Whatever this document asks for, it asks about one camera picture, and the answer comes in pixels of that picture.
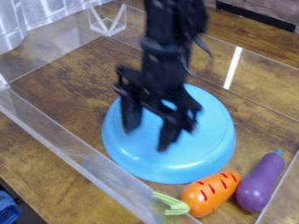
plastic vegetable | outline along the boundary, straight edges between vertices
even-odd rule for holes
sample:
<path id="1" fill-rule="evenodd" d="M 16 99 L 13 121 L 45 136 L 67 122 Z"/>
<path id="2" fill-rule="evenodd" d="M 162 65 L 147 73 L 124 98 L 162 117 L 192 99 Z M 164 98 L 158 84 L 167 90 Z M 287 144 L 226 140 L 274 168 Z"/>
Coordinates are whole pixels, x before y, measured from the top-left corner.
<path id="1" fill-rule="evenodd" d="M 240 180 L 242 177 L 236 171 L 223 171 L 187 185 L 182 193 L 182 201 L 156 192 L 154 196 L 171 206 L 171 210 L 166 210 L 164 214 L 190 212 L 192 216 L 203 217 L 231 197 Z"/>
<path id="2" fill-rule="evenodd" d="M 267 206 L 284 167 L 286 161 L 280 150 L 264 155 L 236 190 L 238 203 L 246 211 L 260 212 Z"/>

wooden surface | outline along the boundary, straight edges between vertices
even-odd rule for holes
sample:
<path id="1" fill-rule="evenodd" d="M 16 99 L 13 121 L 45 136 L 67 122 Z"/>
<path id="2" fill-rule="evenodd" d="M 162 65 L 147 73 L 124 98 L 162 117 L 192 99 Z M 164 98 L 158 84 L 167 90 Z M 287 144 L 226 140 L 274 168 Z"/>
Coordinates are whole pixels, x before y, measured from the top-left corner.
<path id="1" fill-rule="evenodd" d="M 295 35 L 216 10 L 210 10 L 210 14 L 211 36 L 299 67 L 299 45 Z M 12 84 L 12 89 L 107 155 L 99 128 L 111 102 L 117 97 L 112 91 L 116 81 L 115 65 L 126 62 L 139 67 L 139 60 L 138 50 L 111 38 L 100 38 L 24 76 Z M 279 82 L 280 79 L 283 77 L 276 76 L 276 80 L 272 81 Z M 275 148 L 284 149 L 284 159 L 290 163 L 299 145 L 299 125 L 295 118 L 287 118 L 207 80 L 190 82 L 218 96 L 234 117 L 238 149 L 226 168 L 238 169 L 243 175 L 248 174 L 258 160 Z M 295 105 L 288 106 L 290 109 L 299 109 Z M 142 223 L 3 115 L 0 118 L 1 178 L 47 222 Z M 183 188 L 182 185 L 147 184 L 172 196 L 179 196 Z M 278 211 L 276 214 L 286 215 L 283 212 L 284 210 Z M 244 213 L 232 199 L 202 221 L 246 224 L 254 223 L 256 217 L 258 213 Z"/>
<path id="2" fill-rule="evenodd" d="M 226 4 L 278 18 L 292 25 L 299 25 L 299 2 L 296 0 L 220 0 Z"/>

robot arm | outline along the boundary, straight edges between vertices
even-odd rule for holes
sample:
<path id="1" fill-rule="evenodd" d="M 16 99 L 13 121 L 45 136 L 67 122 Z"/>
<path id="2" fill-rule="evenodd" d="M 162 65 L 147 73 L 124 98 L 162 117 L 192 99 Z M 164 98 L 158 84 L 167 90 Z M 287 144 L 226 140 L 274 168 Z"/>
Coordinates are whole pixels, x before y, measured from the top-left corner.
<path id="1" fill-rule="evenodd" d="M 146 35 L 142 40 L 143 68 L 120 66 L 115 90 L 121 99 L 126 132 L 138 128 L 143 108 L 163 118 L 158 150 L 164 151 L 183 130 L 192 132 L 202 105 L 187 93 L 186 82 L 192 41 L 207 51 L 198 35 L 206 31 L 208 15 L 202 0 L 144 0 Z M 176 108 L 170 108 L 164 101 Z"/>

orange carrot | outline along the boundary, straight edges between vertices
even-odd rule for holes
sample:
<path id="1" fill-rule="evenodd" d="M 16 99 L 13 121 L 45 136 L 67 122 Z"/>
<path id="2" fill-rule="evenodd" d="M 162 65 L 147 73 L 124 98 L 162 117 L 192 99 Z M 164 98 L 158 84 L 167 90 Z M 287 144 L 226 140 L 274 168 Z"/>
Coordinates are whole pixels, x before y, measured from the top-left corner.
<path id="1" fill-rule="evenodd" d="M 187 185 L 182 201 L 191 208 L 191 215 L 203 217 L 210 214 L 230 198 L 242 180 L 236 171 L 223 171 Z"/>

blue object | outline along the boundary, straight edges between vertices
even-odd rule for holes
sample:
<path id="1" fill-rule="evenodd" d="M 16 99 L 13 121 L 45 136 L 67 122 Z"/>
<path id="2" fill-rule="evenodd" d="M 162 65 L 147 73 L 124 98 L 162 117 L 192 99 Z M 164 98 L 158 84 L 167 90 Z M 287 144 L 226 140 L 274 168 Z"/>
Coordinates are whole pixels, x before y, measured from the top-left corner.
<path id="1" fill-rule="evenodd" d="M 0 191 L 0 224 L 12 224 L 20 216 L 20 208 L 7 192 Z"/>
<path id="2" fill-rule="evenodd" d="M 224 105 L 200 88 L 186 85 L 186 89 L 203 107 L 198 129 L 183 131 L 166 152 L 156 151 L 163 120 L 146 108 L 140 127 L 127 134 L 117 98 L 103 124 L 103 142 L 115 162 L 139 178 L 162 184 L 190 183 L 218 172 L 236 147 L 234 122 Z"/>

